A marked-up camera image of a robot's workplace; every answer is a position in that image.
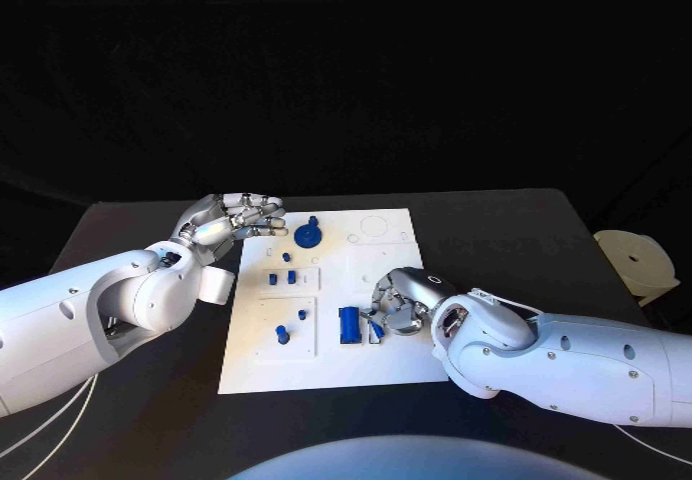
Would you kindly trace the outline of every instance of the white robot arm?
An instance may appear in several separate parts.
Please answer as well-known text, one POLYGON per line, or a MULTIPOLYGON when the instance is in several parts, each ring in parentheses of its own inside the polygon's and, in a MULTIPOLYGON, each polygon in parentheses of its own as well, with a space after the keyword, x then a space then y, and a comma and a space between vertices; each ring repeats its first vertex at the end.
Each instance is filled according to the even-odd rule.
POLYGON ((223 305, 230 272, 210 267, 235 240, 285 235, 278 198, 207 195, 167 241, 0 292, 0 417, 46 401, 186 320, 223 305))
POLYGON ((692 337, 521 306, 524 320, 501 302, 514 304, 478 289, 458 295, 429 272, 399 268, 363 316, 400 335, 429 322, 432 355, 478 398, 507 390, 598 422, 692 427, 692 337))

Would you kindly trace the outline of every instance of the cable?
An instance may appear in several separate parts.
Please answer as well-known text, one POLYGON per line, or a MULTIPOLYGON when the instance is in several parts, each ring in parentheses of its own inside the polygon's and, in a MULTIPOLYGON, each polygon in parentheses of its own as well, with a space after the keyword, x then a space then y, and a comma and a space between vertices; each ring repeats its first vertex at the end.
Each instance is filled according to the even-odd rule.
POLYGON ((82 384, 82 387, 79 388, 77 392, 75 393, 75 396, 69 399, 69 402, 64 404, 64 406, 54 412, 53 416, 43 422, 43 425, 10 447, 7 448, 1 453, 0 453, 0 458, 2 458, 20 445, 26 443, 26 441, 50 425, 53 420, 63 414, 64 410, 69 408, 69 406, 75 403, 76 398, 82 394, 83 390, 89 386, 90 381, 93 380, 93 383, 96 382, 95 376, 90 377, 82 384))
POLYGON ((529 312, 533 312, 537 315, 540 315, 543 313, 540 310, 537 310, 537 308, 529 307, 527 305, 523 305, 523 303, 513 302, 511 300, 507 300, 506 298, 498 297, 493 293, 485 292, 480 288, 474 288, 471 290, 471 294, 474 293, 474 291, 478 292, 483 295, 487 295, 488 297, 493 297, 496 300, 498 300, 500 302, 503 302, 508 305, 513 305, 514 307, 524 308, 526 310, 529 310, 529 312))
POLYGON ((656 453, 660 453, 666 457, 671 458, 673 460, 677 460, 681 463, 686 463, 687 465, 692 465, 692 462, 689 460, 684 460, 674 455, 670 455, 666 453, 663 450, 658 450, 656 447, 651 447, 647 443, 644 443, 631 433, 625 432, 622 428, 618 425, 612 425, 637 443, 640 443, 645 448, 650 448, 656 453))
POLYGON ((90 377, 90 378, 93 379, 93 381, 90 382, 89 394, 86 395, 86 400, 83 401, 82 409, 79 410, 79 413, 77 413, 77 415, 76 415, 75 421, 72 422, 72 426, 69 427, 67 433, 66 433, 64 436, 62 437, 62 440, 60 440, 60 442, 57 443, 57 445, 54 446, 54 448, 50 450, 50 453, 47 454, 46 458, 40 461, 40 463, 36 465, 36 467, 33 468, 33 470, 26 474, 26 476, 21 478, 21 480, 26 480, 26 479, 36 473, 36 470, 38 470, 38 468, 40 468, 40 467, 44 465, 44 463, 50 460, 50 457, 53 456, 53 454, 54 454, 54 452, 57 451, 57 449, 62 447, 62 444, 64 443, 64 440, 67 439, 69 434, 72 433, 72 430, 75 429, 76 424, 79 423, 79 419, 82 418, 82 413, 83 413, 83 411, 86 410, 86 405, 89 404, 90 394, 93 393, 93 387, 96 386, 98 373, 96 373, 96 374, 93 375, 93 377, 90 377))

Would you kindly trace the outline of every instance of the blue object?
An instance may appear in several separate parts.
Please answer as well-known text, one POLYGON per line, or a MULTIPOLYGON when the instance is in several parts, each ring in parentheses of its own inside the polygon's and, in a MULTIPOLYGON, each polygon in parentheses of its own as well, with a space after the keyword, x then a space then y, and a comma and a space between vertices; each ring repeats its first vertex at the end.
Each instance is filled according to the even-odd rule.
POLYGON ((285 327, 282 325, 276 327, 276 335, 278 335, 278 343, 281 345, 285 345, 288 343, 288 340, 291 339, 291 336, 288 335, 288 332, 285 331, 285 327))
POLYGON ((338 318, 341 320, 341 336, 343 344, 360 343, 360 310, 357 307, 343 307, 338 309, 338 318))
POLYGON ((382 327, 370 320, 372 331, 374 332, 374 336, 382 338, 384 336, 384 330, 382 327))
POLYGON ((295 244, 302 248, 312 248, 321 242, 321 230, 317 227, 317 217, 311 216, 307 224, 295 229, 292 234, 295 244))

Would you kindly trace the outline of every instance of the robotic hand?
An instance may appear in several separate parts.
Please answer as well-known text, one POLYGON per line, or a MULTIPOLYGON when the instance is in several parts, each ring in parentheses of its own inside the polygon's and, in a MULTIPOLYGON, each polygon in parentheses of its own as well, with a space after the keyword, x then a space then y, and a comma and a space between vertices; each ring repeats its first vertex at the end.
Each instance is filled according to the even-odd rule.
POLYGON ((619 425, 692 427, 692 337, 542 313, 478 289, 458 295, 425 270, 377 282, 363 316, 399 335, 429 322, 432 355, 478 398, 500 390, 545 409, 619 425), (501 303, 532 312, 524 320, 501 303))
POLYGON ((285 235, 282 202, 207 195, 167 241, 0 292, 0 417, 46 401, 186 320, 223 305, 230 272, 209 267, 235 240, 285 235))

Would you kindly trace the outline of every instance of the table surface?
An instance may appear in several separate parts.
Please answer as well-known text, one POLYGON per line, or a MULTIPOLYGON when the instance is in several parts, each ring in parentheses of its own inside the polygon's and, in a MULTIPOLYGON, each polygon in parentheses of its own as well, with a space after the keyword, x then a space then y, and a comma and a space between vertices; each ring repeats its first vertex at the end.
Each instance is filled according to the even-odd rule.
MULTIPOLYGON (((53 271, 168 238, 190 203, 95 204, 53 271)), ((459 290, 477 286, 547 312, 647 325, 556 190, 294 197, 285 208, 408 208, 425 268, 459 290)), ((237 271, 240 247, 216 266, 237 271)), ((33 478, 222 479, 307 446, 386 434, 491 441, 609 478, 638 478, 651 471, 660 478, 692 476, 692 467, 648 451, 612 426, 546 411, 508 392, 480 400, 451 382, 217 395, 230 309, 230 301, 224 306, 197 302, 184 324, 100 373, 79 426, 33 478)), ((33 430, 70 395, 0 420, 0 448, 33 430)), ((76 410, 2 458, 2 478, 21 478, 33 468, 76 410)), ((630 431, 692 458, 692 431, 630 431)))

